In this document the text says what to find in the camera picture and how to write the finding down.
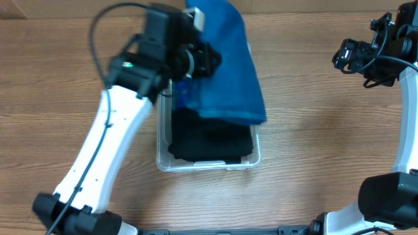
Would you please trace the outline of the sparkly blue green garment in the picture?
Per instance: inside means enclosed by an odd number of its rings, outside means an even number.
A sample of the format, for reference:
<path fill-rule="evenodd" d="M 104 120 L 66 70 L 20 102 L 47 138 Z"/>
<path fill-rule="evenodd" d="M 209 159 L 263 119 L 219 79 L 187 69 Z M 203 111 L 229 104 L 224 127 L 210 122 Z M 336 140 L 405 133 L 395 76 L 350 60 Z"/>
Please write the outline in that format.
<path fill-rule="evenodd" d="M 172 107 L 174 110 L 187 107 L 189 85 L 189 81 L 179 81 L 173 85 L 172 91 L 174 93 L 174 100 L 172 102 Z"/>

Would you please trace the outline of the blue towel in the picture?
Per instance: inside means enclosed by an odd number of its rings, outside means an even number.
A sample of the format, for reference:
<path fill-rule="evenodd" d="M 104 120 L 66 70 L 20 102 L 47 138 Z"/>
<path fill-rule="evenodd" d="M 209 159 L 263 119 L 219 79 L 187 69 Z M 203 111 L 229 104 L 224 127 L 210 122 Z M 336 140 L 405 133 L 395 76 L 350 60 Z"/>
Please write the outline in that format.
<path fill-rule="evenodd" d="M 187 107 L 202 118 L 217 118 L 237 125 L 267 121 L 263 94 L 251 58 L 241 13 L 226 0 L 187 0 L 206 16 L 200 40 L 221 54 L 212 76 L 189 85 Z"/>

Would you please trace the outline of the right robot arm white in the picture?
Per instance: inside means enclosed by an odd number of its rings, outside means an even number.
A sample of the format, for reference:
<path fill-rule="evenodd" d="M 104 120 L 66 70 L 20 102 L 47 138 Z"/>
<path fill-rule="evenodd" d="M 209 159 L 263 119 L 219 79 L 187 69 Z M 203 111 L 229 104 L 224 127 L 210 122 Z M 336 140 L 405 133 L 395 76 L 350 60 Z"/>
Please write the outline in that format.
<path fill-rule="evenodd" d="M 387 173 L 367 177 L 357 199 L 324 212 L 309 225 L 280 234 L 392 234 L 417 228 L 417 2 L 370 21 L 371 42 L 345 39 L 332 58 L 335 69 L 360 74 L 364 88 L 399 85 L 398 143 Z"/>

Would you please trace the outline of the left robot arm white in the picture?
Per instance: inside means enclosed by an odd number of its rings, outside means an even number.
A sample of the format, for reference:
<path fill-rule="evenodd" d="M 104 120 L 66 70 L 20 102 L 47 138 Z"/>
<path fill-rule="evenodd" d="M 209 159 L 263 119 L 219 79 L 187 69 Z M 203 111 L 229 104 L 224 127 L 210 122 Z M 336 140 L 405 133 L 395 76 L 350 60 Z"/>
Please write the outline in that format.
<path fill-rule="evenodd" d="M 143 32 L 130 38 L 107 69 L 91 51 L 104 85 L 95 120 L 67 175 L 33 203 L 49 234 L 138 234 L 108 210 L 131 142 L 170 81 L 211 76 L 221 63 L 220 54 L 199 40 L 202 10 L 152 3 L 145 11 Z"/>

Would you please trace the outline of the black cloth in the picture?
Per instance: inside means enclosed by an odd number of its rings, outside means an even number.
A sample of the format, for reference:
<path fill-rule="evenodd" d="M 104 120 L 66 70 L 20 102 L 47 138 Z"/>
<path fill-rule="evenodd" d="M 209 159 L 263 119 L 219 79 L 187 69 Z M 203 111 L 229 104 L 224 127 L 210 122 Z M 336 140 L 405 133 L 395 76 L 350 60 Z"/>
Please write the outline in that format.
<path fill-rule="evenodd" d="M 205 119 L 183 108 L 171 113 L 172 143 L 168 147 L 175 159 L 190 162 L 224 161 L 253 153 L 250 127 L 220 119 Z"/>
<path fill-rule="evenodd" d="M 228 165 L 239 165 L 241 163 L 241 157 L 227 157 L 224 161 Z"/>

